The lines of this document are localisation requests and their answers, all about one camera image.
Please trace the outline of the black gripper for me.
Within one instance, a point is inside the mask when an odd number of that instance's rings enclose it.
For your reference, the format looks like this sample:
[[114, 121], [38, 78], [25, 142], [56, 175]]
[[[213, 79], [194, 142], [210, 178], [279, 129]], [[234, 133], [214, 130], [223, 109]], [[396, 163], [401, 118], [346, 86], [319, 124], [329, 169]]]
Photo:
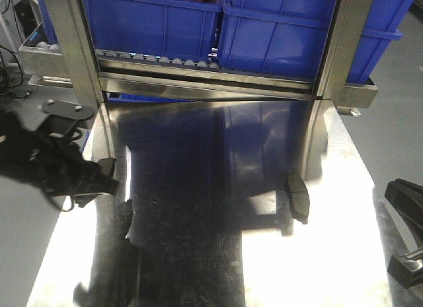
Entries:
[[83, 208], [101, 195], [116, 195], [116, 159], [83, 159], [79, 147], [25, 128], [17, 114], [1, 110], [1, 175], [50, 196], [72, 195]]

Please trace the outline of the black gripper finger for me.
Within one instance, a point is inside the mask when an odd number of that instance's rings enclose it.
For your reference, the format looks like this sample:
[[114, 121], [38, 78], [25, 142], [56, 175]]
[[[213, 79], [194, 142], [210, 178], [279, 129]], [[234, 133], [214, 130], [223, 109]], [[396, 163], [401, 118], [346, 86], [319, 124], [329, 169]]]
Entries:
[[422, 245], [422, 185], [397, 178], [387, 184], [385, 198]]
[[393, 254], [387, 272], [405, 289], [422, 284], [422, 248], [402, 256]]

